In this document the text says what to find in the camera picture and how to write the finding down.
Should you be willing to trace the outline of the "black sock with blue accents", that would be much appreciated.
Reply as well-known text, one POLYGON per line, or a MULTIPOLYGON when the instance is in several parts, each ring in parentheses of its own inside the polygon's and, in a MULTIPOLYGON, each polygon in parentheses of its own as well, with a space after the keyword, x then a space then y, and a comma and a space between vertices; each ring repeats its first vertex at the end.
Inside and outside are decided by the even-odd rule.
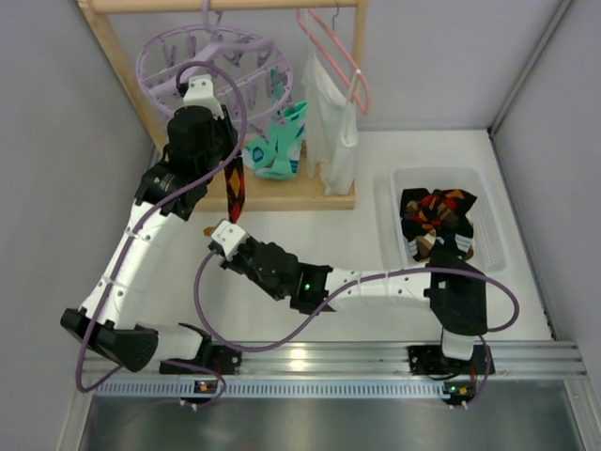
POLYGON ((443 239, 443 248, 450 254, 464 261, 473 257, 474 227, 471 220, 463 218, 456 223, 446 223, 439 237, 443 239))

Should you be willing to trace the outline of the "mint green patterned sock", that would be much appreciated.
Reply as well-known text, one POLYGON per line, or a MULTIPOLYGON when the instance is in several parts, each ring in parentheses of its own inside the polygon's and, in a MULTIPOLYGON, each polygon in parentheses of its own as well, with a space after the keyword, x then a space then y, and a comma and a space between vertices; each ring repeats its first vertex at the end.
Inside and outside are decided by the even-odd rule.
POLYGON ((255 137, 246 143, 242 151, 247 167, 256 172, 273 163, 277 155, 276 142, 284 124, 284 109, 279 109, 262 128, 252 127, 255 137))

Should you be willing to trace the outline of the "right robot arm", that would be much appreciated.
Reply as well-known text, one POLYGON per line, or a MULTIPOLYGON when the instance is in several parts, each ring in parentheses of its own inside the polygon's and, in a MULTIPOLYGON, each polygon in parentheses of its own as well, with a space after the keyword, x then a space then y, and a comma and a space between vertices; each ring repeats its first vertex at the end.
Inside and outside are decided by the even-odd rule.
POLYGON ((414 307, 431 313, 441 326, 444 357, 468 361, 474 338, 488 331, 484 274, 470 264, 437 251, 430 259, 392 276, 302 263, 281 246, 252 237, 237 242, 215 239, 209 246, 221 267, 246 276, 273 300, 289 300, 291 309, 313 314, 375 307, 414 307))

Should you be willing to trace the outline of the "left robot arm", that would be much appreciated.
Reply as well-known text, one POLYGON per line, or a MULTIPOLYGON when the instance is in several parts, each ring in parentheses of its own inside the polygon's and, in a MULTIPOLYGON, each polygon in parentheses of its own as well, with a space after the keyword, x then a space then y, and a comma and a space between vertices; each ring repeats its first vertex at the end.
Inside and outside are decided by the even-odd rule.
POLYGON ((90 350, 131 372, 151 362, 194 360, 204 333, 191 325, 143 325, 140 311, 162 254, 207 194, 213 171, 238 140, 229 114, 203 106, 176 110, 162 158, 142 176, 130 219, 104 274, 61 326, 90 350))

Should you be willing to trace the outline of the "brown striped sock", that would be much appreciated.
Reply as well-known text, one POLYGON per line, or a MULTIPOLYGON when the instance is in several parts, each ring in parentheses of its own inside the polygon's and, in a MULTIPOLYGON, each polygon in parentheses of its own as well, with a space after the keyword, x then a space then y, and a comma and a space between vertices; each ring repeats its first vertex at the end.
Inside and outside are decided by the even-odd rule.
POLYGON ((439 230, 426 230, 426 233, 423 236, 417 237, 416 242, 418 246, 419 255, 418 259, 415 259, 416 261, 422 261, 429 258, 430 251, 434 248, 436 240, 439 237, 439 233, 441 230, 442 228, 439 230))

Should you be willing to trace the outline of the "purple round clip hanger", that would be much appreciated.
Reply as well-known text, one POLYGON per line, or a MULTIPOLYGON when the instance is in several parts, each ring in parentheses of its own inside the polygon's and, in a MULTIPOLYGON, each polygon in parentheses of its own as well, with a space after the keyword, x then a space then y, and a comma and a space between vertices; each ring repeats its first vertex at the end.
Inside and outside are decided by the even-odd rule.
POLYGON ((227 107, 239 128, 240 103, 229 76, 239 88, 248 115, 248 130, 264 133, 268 125, 292 106, 293 70, 273 38, 222 23, 219 11, 212 18, 209 1, 201 3, 201 22, 168 29, 150 39, 137 57, 135 73, 145 96, 162 122, 168 122, 183 105, 177 89, 177 73, 191 62, 206 61, 209 69, 184 70, 180 82, 208 75, 217 100, 227 107))

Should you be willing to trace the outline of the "black red argyle sock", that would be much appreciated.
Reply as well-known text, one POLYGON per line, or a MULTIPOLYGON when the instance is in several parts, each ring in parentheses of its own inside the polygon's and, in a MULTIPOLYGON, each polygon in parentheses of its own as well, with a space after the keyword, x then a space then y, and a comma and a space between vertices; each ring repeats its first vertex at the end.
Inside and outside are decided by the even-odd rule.
POLYGON ((413 216, 426 230, 439 230, 467 218, 477 196, 461 189, 434 190, 418 201, 413 216))
POLYGON ((245 204, 244 163, 241 156, 234 158, 223 170, 228 220, 235 224, 245 204))

